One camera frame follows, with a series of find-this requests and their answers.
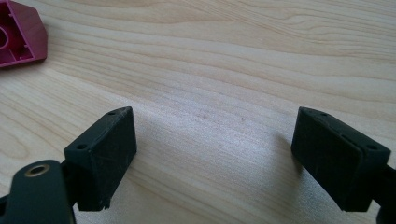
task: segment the red 3d printed part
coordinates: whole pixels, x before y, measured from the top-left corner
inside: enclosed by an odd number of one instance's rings
[[[0,0],[0,67],[47,58],[47,41],[35,8]]]

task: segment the textured black surface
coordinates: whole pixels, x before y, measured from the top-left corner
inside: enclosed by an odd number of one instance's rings
[[[342,121],[300,107],[291,144],[294,157],[344,211],[367,211],[376,176],[390,150]]]
[[[29,169],[43,164],[49,167],[46,173],[25,175]],[[59,162],[38,161],[14,175],[3,223],[74,223]]]
[[[135,153],[134,115],[129,106],[108,112],[71,143],[64,155],[69,172],[77,175],[78,209],[108,208]]]

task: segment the wooden table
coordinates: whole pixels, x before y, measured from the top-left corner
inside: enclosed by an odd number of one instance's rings
[[[130,105],[138,152],[110,209],[75,207],[78,223],[375,223],[376,203],[341,212],[290,143],[303,105],[396,149],[394,1],[18,2],[49,57],[0,70],[2,195]]]

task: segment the light wooden surface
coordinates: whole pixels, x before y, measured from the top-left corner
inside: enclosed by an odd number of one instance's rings
[[[376,203],[341,212],[290,142],[304,105],[396,149],[395,1],[18,2],[39,11],[49,57],[0,70],[1,195],[131,105],[131,168],[78,223],[375,223]]]

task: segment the black bracket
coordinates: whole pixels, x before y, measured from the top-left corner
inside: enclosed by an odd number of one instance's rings
[[[300,107],[291,144],[294,157],[347,212],[381,205],[378,223],[396,223],[396,172],[390,150],[333,116]]]
[[[14,175],[0,198],[0,224],[70,224],[75,203],[80,211],[108,208],[135,153],[132,108],[108,112],[64,149],[65,161],[38,161]]]

